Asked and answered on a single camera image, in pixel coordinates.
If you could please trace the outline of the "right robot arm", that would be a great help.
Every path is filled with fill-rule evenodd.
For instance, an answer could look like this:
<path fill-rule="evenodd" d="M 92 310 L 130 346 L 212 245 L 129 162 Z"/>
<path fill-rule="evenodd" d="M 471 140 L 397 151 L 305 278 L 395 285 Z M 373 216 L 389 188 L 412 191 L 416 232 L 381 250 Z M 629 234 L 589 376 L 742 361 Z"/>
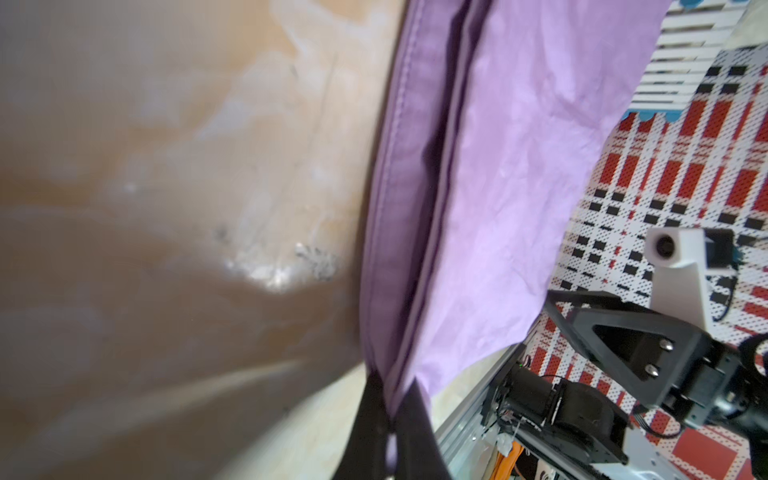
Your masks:
<path fill-rule="evenodd" d="M 767 377 L 756 366 L 767 338 L 738 346 L 701 328 L 605 292 L 548 292 L 545 312 L 583 357 L 636 400 L 622 411 L 597 388 L 551 383 L 513 356 L 491 380 L 482 423 L 520 440 L 571 479 L 638 469 L 634 434 L 661 409 L 683 429 L 718 426 L 748 441 L 755 478 L 767 475 Z"/>

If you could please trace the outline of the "purple long pants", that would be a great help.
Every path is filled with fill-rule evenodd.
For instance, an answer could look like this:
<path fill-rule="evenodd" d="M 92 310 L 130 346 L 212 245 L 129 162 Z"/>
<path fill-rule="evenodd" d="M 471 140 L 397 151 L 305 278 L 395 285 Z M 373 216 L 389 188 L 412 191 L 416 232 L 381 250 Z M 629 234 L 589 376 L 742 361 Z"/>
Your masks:
<path fill-rule="evenodd" d="M 395 412 L 523 340 L 666 1 L 412 1 L 375 161 L 360 320 Z"/>

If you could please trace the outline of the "blue white slatted crate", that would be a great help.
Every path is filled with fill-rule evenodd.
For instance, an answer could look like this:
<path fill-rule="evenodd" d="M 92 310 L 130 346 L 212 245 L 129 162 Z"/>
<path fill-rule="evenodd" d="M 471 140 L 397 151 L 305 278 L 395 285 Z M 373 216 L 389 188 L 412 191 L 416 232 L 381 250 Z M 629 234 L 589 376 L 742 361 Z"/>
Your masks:
<path fill-rule="evenodd" d="M 634 114 L 641 121 L 655 115 L 670 123 L 677 121 L 748 6 L 742 0 L 672 2 L 625 114 Z"/>

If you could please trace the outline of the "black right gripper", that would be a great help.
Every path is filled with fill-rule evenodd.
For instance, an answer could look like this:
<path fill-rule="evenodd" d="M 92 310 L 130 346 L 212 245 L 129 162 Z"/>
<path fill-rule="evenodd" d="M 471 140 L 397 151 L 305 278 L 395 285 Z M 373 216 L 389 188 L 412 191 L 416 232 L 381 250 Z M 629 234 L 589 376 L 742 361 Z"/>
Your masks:
<path fill-rule="evenodd" d="M 681 425 L 767 436 L 767 377 L 742 352 L 686 321 L 606 292 L 547 292 L 544 310 L 571 347 L 640 404 Z"/>

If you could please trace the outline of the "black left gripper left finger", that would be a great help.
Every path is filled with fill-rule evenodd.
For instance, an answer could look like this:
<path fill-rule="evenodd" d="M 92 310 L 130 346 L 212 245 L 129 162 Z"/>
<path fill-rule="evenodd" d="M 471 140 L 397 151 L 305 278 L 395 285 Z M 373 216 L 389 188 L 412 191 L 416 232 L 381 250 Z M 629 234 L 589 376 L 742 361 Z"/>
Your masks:
<path fill-rule="evenodd" d="M 389 475 L 390 419 L 377 372 L 366 380 L 352 430 L 333 480 L 382 480 Z"/>

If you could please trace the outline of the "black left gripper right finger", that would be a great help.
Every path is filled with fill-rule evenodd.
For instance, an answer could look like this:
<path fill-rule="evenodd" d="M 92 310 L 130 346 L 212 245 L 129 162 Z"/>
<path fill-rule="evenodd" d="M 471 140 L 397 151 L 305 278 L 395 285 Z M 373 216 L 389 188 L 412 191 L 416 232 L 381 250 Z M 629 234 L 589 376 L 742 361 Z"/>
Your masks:
<path fill-rule="evenodd" d="M 397 480 L 450 480 L 419 384 L 414 381 L 394 417 Z"/>

